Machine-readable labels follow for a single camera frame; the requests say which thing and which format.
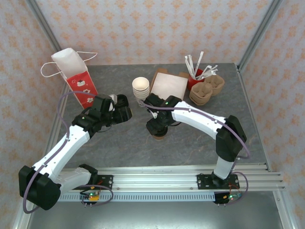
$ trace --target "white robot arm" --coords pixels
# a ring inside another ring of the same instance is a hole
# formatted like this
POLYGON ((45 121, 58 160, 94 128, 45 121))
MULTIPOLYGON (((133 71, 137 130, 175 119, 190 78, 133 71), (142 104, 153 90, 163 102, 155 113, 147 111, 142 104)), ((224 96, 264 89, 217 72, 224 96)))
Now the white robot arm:
POLYGON ((20 196, 26 195, 26 188, 32 179, 33 183, 26 199, 48 210, 54 206, 61 194, 78 186, 95 185, 97 170, 86 164, 64 175, 60 175, 60 172, 76 151, 100 131, 102 126, 109 127, 128 121, 132 117, 128 105, 125 95, 117 95, 116 99, 106 95, 96 96, 92 107, 86 108, 74 118, 68 139, 65 134, 44 158, 31 168, 24 166, 19 171, 20 196))
POLYGON ((155 94, 150 94, 144 101, 144 106, 153 115, 153 118, 147 122, 146 128, 154 136, 164 136, 167 133, 168 126, 174 122, 182 122, 205 132, 216 140, 218 159, 212 175, 213 183, 221 188, 231 172, 238 153, 243 148, 239 140, 222 124, 226 124, 233 129, 245 142, 246 136, 238 119, 232 115, 224 118, 203 112, 174 96, 163 100, 155 94))

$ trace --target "purple cable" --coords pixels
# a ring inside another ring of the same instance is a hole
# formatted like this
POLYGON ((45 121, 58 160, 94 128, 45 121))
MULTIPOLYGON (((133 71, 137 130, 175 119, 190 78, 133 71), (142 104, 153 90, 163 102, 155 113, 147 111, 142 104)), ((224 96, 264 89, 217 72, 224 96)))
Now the purple cable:
MULTIPOLYGON (((96 207, 96 206, 108 204, 108 203, 113 199, 113 191, 112 191, 110 188, 106 187, 106 186, 103 186, 103 185, 82 185, 82 186, 79 186, 79 187, 101 187, 101 188, 104 188, 104 189, 110 191, 110 193, 111 193, 111 198, 110 198, 109 200, 104 201, 104 202, 99 203, 99 204, 91 205, 91 207, 96 207)), ((85 206, 86 206, 86 204, 85 204, 85 202, 84 202, 84 199, 85 199, 87 196, 89 196, 89 194, 85 195, 85 196, 81 199, 81 203, 82 203, 83 205, 85 205, 85 206)))
POLYGON ((220 125, 222 125, 223 127, 225 127, 227 130, 229 130, 236 138, 237 140, 242 144, 242 146, 244 147, 244 149, 246 150, 246 153, 247 153, 247 156, 239 156, 239 158, 242 158, 242 159, 248 159, 250 158, 250 151, 248 149, 248 147, 246 146, 246 144, 243 142, 243 140, 240 138, 240 136, 238 136, 237 133, 235 133, 235 131, 230 128, 228 125, 224 124, 223 122, 201 112, 201 111, 197 111, 197 110, 194 110, 194 109, 191 109, 191 108, 185 108, 185 107, 156 107, 156 106, 150 106, 150 105, 147 105, 144 103, 144 101, 142 100, 142 103, 144 106, 148 107, 148 108, 151 108, 151 109, 155 109, 155 110, 182 110, 182 111, 188 111, 188 112, 194 112, 194 113, 197 113, 197 114, 200 114, 206 118, 209 118, 211 119, 213 122, 217 122, 219 123, 220 125))
POLYGON ((249 181, 248 181, 247 177, 245 176, 245 174, 243 174, 241 172, 233 172, 232 174, 240 174, 244 177, 244 179, 246 180, 246 190, 244 191, 244 194, 242 194, 242 196, 239 197, 236 201, 231 202, 231 203, 227 203, 227 204, 223 204, 224 206, 232 205, 232 204, 235 204, 235 203, 241 201, 245 197, 245 195, 248 193, 249 181))
POLYGON ((34 182, 34 179, 36 178, 36 176, 39 174, 39 172, 43 169, 43 167, 45 167, 64 147, 65 145, 67 144, 68 142, 68 139, 69 139, 69 136, 70 136, 70 130, 69 130, 69 127, 68 127, 68 124, 65 122, 65 120, 62 118, 60 112, 59 112, 59 107, 60 107, 60 104, 61 104, 61 101, 64 97, 66 97, 67 95, 69 94, 87 94, 87 95, 91 95, 91 96, 94 96, 94 94, 91 94, 91 93, 86 93, 86 92, 81 92, 81 91, 75 91, 75 92, 67 92, 65 94, 63 94, 60 98, 59 98, 59 101, 58 101, 58 104, 57 104, 57 116, 59 117, 59 119, 62 121, 62 123, 64 124, 65 128, 66 128, 66 131, 67 131, 67 137, 65 139, 65 141, 62 143, 62 145, 59 147, 58 150, 56 150, 56 152, 50 156, 49 159, 47 159, 45 162, 44 162, 44 165, 40 166, 40 168, 37 169, 37 171, 34 173, 34 175, 32 176, 32 178, 30 179, 26 189, 25 189, 25 192, 24 192, 24 196, 23 196, 23 202, 22 202, 22 205, 23 205, 23 211, 24 213, 26 214, 30 214, 34 211, 36 211, 39 206, 37 206, 36 208, 32 209, 31 211, 28 211, 27 210, 27 197, 28 197, 28 193, 29 193, 29 190, 30 190, 30 187, 31 185, 33 184, 34 182))

